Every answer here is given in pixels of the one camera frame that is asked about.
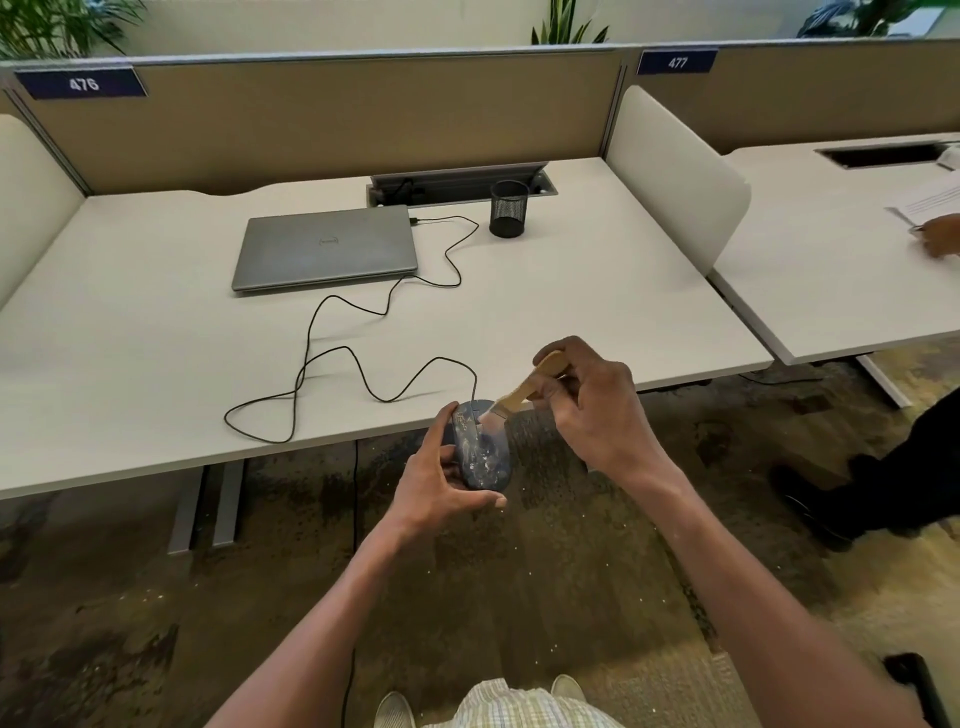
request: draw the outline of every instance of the white desk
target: white desk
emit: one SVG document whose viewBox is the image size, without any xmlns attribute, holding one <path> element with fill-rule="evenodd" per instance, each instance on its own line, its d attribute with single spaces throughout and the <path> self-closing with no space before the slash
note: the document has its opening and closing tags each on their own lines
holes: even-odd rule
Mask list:
<svg viewBox="0 0 960 728">
<path fill-rule="evenodd" d="M 753 199 L 711 280 L 785 363 L 874 352 L 960 331 L 960 257 L 931 260 L 884 209 L 948 170 L 845 170 L 814 150 L 928 134 L 738 149 Z"/>
<path fill-rule="evenodd" d="M 495 398 L 540 345 L 574 332 L 627 362 L 640 389 L 771 362 L 603 160 L 548 171 L 560 194 L 531 200 L 516 240 L 490 235 L 489 202 L 412 211 L 481 224 L 452 254 L 463 286 L 405 282 L 386 319 L 329 302 L 313 351 L 350 344 L 381 396 L 441 354 L 472 366 L 478 397 Z M 382 308 L 392 285 L 237 297 L 229 286 L 248 218 L 358 207 L 367 182 L 85 201 L 0 310 L 0 496 L 411 429 L 467 400 L 469 373 L 438 363 L 404 400 L 381 404 L 343 352 L 311 366 L 289 445 L 264 446 L 222 422 L 234 404 L 291 388 L 322 297 Z M 468 231 L 464 222 L 414 228 L 420 273 L 453 281 L 443 250 Z M 236 422 L 280 439 L 290 402 L 250 407 Z"/>
</svg>

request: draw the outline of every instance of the wooden brush handle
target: wooden brush handle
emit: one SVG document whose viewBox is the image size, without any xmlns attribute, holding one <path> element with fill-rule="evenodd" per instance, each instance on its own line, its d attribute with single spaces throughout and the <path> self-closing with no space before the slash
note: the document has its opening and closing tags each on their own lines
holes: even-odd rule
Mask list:
<svg viewBox="0 0 960 728">
<path fill-rule="evenodd" d="M 540 364 L 534 369 L 534 372 L 544 376 L 560 376 L 570 366 L 570 360 L 566 358 L 563 352 L 551 352 L 545 356 Z M 513 392 L 497 400 L 491 410 L 495 410 L 504 416 L 509 413 L 518 412 L 523 409 L 523 402 L 530 397 L 537 388 L 530 383 L 529 377 L 523 380 Z"/>
</svg>

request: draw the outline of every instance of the silver laptop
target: silver laptop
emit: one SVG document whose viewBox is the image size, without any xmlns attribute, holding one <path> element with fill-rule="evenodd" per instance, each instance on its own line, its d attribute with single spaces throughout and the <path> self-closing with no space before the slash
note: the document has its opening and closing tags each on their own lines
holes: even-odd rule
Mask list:
<svg viewBox="0 0 960 728">
<path fill-rule="evenodd" d="M 234 291 L 402 276 L 417 270 L 406 205 L 254 217 Z"/>
</svg>

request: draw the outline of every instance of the computer mouse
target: computer mouse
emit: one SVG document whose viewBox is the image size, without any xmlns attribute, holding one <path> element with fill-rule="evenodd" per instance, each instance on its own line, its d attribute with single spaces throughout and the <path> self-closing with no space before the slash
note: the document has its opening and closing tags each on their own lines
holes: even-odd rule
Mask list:
<svg viewBox="0 0 960 728">
<path fill-rule="evenodd" d="M 493 406 L 491 400 L 464 402 L 451 418 L 453 445 L 464 483 L 474 491 L 503 493 L 513 468 L 506 429 L 486 432 L 477 419 Z"/>
</svg>

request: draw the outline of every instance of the black pencil cup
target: black pencil cup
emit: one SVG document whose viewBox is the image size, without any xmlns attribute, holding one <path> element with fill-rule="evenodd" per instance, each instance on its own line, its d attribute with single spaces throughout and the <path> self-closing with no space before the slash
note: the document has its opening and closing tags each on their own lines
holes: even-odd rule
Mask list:
<svg viewBox="0 0 960 728">
<path fill-rule="evenodd" d="M 518 237 L 527 220 L 530 189 L 523 182 L 503 180 L 490 189 L 490 232 L 497 237 Z"/>
</svg>

